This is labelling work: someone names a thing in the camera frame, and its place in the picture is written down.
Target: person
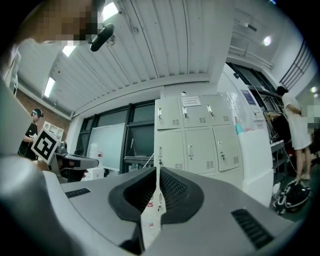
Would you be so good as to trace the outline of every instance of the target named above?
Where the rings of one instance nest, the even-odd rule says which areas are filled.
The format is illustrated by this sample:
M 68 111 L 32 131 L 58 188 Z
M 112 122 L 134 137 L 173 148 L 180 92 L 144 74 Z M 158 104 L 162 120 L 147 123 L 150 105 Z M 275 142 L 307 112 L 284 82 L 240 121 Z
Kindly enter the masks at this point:
M 32 111 L 31 116 L 32 123 L 23 137 L 18 150 L 18 155 L 30 160 L 36 160 L 36 154 L 31 150 L 31 147 L 34 139 L 38 136 L 38 126 L 36 122 L 38 122 L 40 118 L 43 118 L 44 114 L 42 113 L 41 109 L 37 107 Z
M 311 153 L 309 145 L 311 144 L 311 138 L 308 134 L 307 126 L 304 124 L 301 117 L 301 108 L 298 101 L 291 95 L 291 93 L 284 88 L 279 86 L 276 92 L 282 96 L 283 107 L 288 119 L 289 129 L 291 134 L 292 146 L 295 150 L 296 155 L 296 177 L 300 179 L 310 179 L 311 169 Z M 302 175 L 302 169 L 304 167 L 303 151 L 306 160 L 306 173 Z
M 84 42 L 97 35 L 106 0 L 34 0 L 19 6 L 19 27 L 10 28 L 10 44 L 0 52 L 0 77 L 6 80 L 18 48 L 27 39 L 38 44 Z

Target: man wearing cap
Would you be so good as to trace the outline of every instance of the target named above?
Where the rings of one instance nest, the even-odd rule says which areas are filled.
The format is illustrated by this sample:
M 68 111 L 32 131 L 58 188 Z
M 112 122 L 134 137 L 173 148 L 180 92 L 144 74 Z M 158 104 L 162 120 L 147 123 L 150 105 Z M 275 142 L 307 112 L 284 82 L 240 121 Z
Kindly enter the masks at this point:
M 26 131 L 23 137 L 23 140 L 18 150 L 18 155 L 24 158 L 28 158 L 30 160 L 36 160 L 36 154 L 31 150 L 31 146 L 34 142 L 34 139 L 38 135 L 38 126 L 36 125 L 36 122 L 38 122 L 40 118 L 43 118 L 44 114 L 42 113 L 40 108 L 35 108 L 32 111 L 31 116 L 32 123 L 30 124 L 28 130 Z

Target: label on locker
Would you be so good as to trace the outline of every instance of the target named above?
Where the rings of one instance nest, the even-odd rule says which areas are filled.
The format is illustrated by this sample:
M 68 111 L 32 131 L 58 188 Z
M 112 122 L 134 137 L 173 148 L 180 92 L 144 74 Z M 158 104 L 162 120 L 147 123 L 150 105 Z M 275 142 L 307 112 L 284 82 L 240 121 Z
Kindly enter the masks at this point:
M 201 106 L 201 102 L 198 96 L 182 97 L 183 107 Z

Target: locker door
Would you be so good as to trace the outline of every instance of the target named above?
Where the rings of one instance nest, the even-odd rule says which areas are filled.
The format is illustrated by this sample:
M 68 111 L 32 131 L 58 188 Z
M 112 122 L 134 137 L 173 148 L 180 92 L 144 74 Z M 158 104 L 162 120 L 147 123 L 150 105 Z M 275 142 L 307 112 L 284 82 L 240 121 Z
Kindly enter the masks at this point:
M 183 125 L 185 128 L 207 127 L 208 117 L 203 106 L 182 107 Z
M 157 130 L 181 128 L 178 99 L 157 99 L 155 101 L 154 119 Z
M 188 170 L 190 173 L 205 174 L 216 171 L 217 150 L 211 129 L 186 130 Z
M 231 125 L 232 115 L 220 95 L 200 97 L 210 126 Z
M 182 131 L 159 131 L 157 147 L 154 149 L 154 161 L 161 160 L 161 167 L 185 170 L 185 153 Z
M 219 171 L 240 166 L 241 151 L 236 128 L 233 125 L 221 125 L 213 128 L 218 155 Z

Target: ceiling light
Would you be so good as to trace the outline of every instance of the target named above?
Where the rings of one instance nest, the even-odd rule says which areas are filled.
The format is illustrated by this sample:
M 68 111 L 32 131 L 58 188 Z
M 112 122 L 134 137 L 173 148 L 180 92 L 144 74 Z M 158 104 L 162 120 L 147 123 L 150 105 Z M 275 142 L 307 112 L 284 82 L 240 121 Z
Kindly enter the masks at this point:
M 109 19 L 111 16 L 119 13 L 117 7 L 115 6 L 114 2 L 109 3 L 103 8 L 102 17 L 103 21 Z
M 65 54 L 65 56 L 69 57 L 69 55 L 73 52 L 73 50 L 76 48 L 76 46 L 73 45 L 66 45 L 62 52 Z
M 317 91 L 317 87 L 315 87 L 315 86 L 310 89 L 310 92 L 313 93 L 313 94 L 314 94 L 316 91 Z
M 56 80 L 54 80 L 52 77 L 49 77 L 48 83 L 46 84 L 44 96 L 49 98 L 49 95 L 51 93 L 52 88 L 54 87 Z
M 267 36 L 264 40 L 263 40 L 263 44 L 265 46 L 268 46 L 271 44 L 271 37 L 270 36 Z

